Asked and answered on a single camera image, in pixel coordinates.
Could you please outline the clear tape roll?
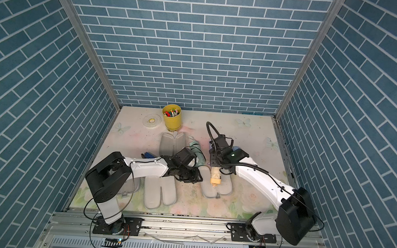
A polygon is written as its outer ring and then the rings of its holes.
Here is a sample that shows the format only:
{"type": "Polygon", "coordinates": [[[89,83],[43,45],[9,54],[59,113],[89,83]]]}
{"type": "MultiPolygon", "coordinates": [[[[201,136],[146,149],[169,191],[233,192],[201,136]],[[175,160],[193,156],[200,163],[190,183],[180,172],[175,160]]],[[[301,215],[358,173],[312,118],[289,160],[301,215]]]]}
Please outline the clear tape roll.
{"type": "Polygon", "coordinates": [[[146,128],[156,128],[162,122],[161,116],[157,114],[149,114],[143,118],[142,124],[146,128]]]}

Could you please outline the grey sleeve back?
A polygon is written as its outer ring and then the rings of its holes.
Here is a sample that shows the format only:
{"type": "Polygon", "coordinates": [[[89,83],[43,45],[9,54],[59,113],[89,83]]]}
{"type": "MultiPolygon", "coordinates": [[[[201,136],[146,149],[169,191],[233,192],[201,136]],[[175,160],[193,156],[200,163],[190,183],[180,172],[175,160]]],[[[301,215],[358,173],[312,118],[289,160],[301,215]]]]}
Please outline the grey sleeve back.
{"type": "Polygon", "coordinates": [[[163,133],[159,146],[160,156],[174,156],[184,147],[187,146],[187,137],[185,133],[163,133]]]}

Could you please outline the mint green umbrella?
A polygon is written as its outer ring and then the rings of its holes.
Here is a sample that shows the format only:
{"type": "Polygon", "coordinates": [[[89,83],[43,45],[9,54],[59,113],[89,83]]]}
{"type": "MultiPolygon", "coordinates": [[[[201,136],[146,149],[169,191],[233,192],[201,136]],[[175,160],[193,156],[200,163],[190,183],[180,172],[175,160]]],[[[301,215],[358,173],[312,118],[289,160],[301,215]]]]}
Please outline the mint green umbrella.
{"type": "Polygon", "coordinates": [[[204,166],[206,164],[206,158],[201,150],[200,143],[194,139],[194,137],[189,136],[189,148],[196,155],[196,160],[194,162],[195,167],[204,166]]]}

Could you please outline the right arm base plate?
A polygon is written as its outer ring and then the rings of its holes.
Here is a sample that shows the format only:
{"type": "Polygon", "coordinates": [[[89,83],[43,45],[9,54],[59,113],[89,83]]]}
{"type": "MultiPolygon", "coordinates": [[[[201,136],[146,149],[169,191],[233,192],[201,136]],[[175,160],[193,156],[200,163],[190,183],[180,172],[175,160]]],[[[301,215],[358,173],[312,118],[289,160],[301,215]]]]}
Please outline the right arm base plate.
{"type": "Polygon", "coordinates": [[[252,226],[245,223],[226,223],[226,228],[230,231],[233,242],[258,242],[258,243],[277,243],[276,235],[257,233],[252,226]]]}

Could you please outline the aluminium front rail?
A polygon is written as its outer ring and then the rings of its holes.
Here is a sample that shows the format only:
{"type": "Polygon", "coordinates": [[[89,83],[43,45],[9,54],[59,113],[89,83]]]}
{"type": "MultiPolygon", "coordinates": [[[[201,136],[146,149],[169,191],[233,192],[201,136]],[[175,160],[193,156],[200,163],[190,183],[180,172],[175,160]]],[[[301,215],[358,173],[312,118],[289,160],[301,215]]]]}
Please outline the aluminium front rail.
{"type": "MultiPolygon", "coordinates": [[[[89,236],[91,220],[96,211],[89,209],[70,209],[55,212],[44,230],[44,235],[89,236]]],[[[242,220],[226,218],[203,218],[177,216],[170,214],[144,214],[125,212],[125,217],[140,218],[142,223],[138,234],[139,239],[154,239],[169,242],[207,242],[234,243],[233,233],[228,230],[228,223],[240,223],[242,220]]]]}

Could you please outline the white open sleeve centre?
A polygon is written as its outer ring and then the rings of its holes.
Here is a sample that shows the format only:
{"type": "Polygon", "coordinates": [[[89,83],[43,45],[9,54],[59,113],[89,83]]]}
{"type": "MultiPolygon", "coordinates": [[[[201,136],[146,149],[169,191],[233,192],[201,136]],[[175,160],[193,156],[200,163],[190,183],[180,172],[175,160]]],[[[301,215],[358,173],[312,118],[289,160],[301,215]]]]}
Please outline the white open sleeve centre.
{"type": "Polygon", "coordinates": [[[146,177],[144,183],[144,206],[156,209],[177,202],[176,180],[174,177],[146,177]]]}

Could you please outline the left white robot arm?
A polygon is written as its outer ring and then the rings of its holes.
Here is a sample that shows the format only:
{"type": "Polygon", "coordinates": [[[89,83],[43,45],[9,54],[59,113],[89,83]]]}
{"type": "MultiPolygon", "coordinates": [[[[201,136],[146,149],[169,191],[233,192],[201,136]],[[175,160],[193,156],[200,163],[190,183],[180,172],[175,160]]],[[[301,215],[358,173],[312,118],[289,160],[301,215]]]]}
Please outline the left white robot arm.
{"type": "Polygon", "coordinates": [[[189,148],[183,148],[173,156],[151,159],[128,158],[116,151],[110,153],[85,175],[105,224],[122,223],[123,209],[119,207],[116,195],[127,181],[141,177],[174,177],[180,182],[193,184],[203,181],[196,166],[196,154],[189,148]]]}

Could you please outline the blue stapler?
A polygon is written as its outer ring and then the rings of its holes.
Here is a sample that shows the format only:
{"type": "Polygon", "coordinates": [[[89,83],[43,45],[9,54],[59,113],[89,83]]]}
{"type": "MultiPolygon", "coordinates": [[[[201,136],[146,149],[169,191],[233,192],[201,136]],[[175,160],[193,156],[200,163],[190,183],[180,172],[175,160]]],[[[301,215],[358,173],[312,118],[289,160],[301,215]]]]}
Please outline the blue stapler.
{"type": "Polygon", "coordinates": [[[156,158],[156,156],[155,155],[153,155],[152,153],[150,153],[150,152],[145,152],[145,153],[142,153],[141,154],[141,156],[142,156],[142,159],[146,159],[146,158],[149,158],[149,159],[154,159],[154,158],[156,158]]]}

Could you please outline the white sleeve case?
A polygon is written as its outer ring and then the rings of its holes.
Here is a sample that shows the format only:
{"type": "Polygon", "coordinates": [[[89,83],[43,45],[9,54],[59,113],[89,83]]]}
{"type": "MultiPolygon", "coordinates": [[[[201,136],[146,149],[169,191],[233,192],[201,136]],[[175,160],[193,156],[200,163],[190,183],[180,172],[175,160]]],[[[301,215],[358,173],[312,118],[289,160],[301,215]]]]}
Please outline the white sleeve case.
{"type": "Polygon", "coordinates": [[[211,182],[211,172],[209,166],[200,166],[199,172],[203,181],[201,182],[202,194],[206,198],[215,198],[226,196],[233,192],[232,181],[230,175],[221,175],[221,184],[213,186],[211,182]]]}

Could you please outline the yellow pen cup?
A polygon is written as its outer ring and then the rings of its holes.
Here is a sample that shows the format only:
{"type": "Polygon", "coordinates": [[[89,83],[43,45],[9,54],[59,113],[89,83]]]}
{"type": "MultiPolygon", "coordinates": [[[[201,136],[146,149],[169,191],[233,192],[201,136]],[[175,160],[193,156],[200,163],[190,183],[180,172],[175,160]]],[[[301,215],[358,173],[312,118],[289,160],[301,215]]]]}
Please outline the yellow pen cup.
{"type": "Polygon", "coordinates": [[[179,131],[182,128],[182,110],[177,104],[170,104],[162,110],[166,128],[171,131],[179,131]]]}

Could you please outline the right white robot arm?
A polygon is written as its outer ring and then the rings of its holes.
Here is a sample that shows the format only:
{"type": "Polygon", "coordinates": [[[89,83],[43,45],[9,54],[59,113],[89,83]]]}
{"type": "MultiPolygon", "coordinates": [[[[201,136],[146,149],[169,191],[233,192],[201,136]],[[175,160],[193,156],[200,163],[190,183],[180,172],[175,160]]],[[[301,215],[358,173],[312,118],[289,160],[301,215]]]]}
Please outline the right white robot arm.
{"type": "Polygon", "coordinates": [[[316,223],[312,199],[304,188],[295,189],[257,166],[242,149],[234,149],[225,135],[210,137],[210,166],[212,186],[221,184],[221,170],[226,169],[253,185],[267,197],[278,215],[276,230],[291,245],[298,245],[316,223]]]}

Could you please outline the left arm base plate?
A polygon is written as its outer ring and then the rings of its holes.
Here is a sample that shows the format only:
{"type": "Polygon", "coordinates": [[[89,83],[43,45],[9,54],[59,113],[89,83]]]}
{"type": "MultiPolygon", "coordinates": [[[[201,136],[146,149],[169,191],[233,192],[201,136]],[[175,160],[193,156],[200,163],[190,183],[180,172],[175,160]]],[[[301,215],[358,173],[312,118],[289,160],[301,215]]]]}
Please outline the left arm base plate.
{"type": "Polygon", "coordinates": [[[107,224],[102,216],[98,216],[95,220],[95,226],[92,232],[98,235],[122,235],[138,236],[143,219],[136,217],[122,217],[112,224],[107,224]]]}

